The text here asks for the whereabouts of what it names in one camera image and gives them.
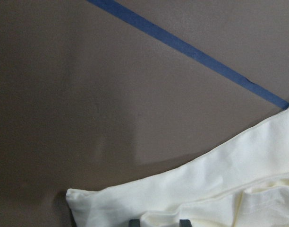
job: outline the cream-colored garment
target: cream-colored garment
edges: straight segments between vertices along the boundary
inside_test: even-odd
[[[165,173],[67,191],[78,227],[289,227],[289,109]]]

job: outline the black object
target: black object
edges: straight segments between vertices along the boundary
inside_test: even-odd
[[[129,227],[140,227],[139,219],[132,219],[129,221]],[[190,220],[179,220],[179,227],[192,227]]]

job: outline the white cloth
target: white cloth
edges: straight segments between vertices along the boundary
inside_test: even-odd
[[[289,109],[165,173],[99,192],[68,189],[78,227],[289,227]]]

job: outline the blue line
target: blue line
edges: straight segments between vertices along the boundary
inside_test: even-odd
[[[184,42],[178,37],[172,35],[166,30],[158,27],[147,19],[139,16],[128,8],[120,5],[113,0],[88,0],[90,3],[96,5],[97,7],[107,11],[108,13],[116,16],[117,18],[127,22],[128,24],[136,27],[137,29],[147,33],[148,35],[158,39],[159,41],[167,44],[168,46],[174,48],[175,50],[185,54],[186,56],[193,58],[204,66],[212,69],[213,71],[221,74],[222,76],[230,79],[231,81],[239,84],[240,86],[250,90],[256,95],[262,97],[263,99],[275,104],[276,106],[287,109],[289,103],[284,99],[278,97],[272,92],[266,90],[258,84],[249,81],[246,77],[237,73],[236,71],[225,66],[216,59],[210,57],[209,55],[203,53],[202,51],[196,49],[190,44]]]

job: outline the blue tape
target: blue tape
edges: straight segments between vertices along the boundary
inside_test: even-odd
[[[158,27],[157,25],[139,16],[138,14],[129,10],[128,8],[120,5],[119,3],[113,0],[88,0],[88,1],[96,5],[97,7],[107,11],[108,13],[116,16],[117,18],[127,22],[128,24],[138,28],[139,30],[147,33],[148,35],[158,39],[164,44],[167,44],[168,46],[174,48],[175,50],[198,61],[204,66],[212,69],[213,71],[239,84],[240,86],[246,88],[247,90],[250,90],[256,95],[262,97],[263,99],[275,104],[276,106],[282,109],[287,109],[289,107],[289,103],[284,99],[278,97],[277,95],[266,90],[260,85],[251,82],[246,77],[230,69],[229,67],[225,66],[216,59],[196,49],[190,44],[172,35],[166,30]]]

